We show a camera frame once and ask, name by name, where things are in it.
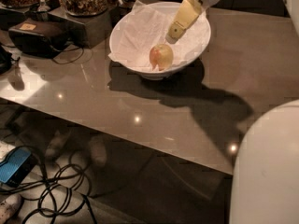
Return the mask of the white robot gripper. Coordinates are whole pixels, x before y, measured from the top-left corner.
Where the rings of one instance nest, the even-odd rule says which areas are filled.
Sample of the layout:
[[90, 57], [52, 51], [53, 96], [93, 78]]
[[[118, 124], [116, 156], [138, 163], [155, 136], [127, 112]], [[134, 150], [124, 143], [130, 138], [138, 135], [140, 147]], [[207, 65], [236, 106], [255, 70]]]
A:
[[165, 41], [170, 44], [178, 42], [206, 11], [205, 8], [218, 2], [220, 0], [183, 0], [167, 30]]

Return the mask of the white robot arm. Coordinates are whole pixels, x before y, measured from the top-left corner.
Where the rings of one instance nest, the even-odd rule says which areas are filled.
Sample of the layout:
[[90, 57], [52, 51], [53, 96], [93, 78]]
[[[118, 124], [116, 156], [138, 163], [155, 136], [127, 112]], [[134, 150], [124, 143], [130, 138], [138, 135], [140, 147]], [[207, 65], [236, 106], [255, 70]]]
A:
[[246, 133], [227, 224], [299, 224], [299, 100], [268, 111]]

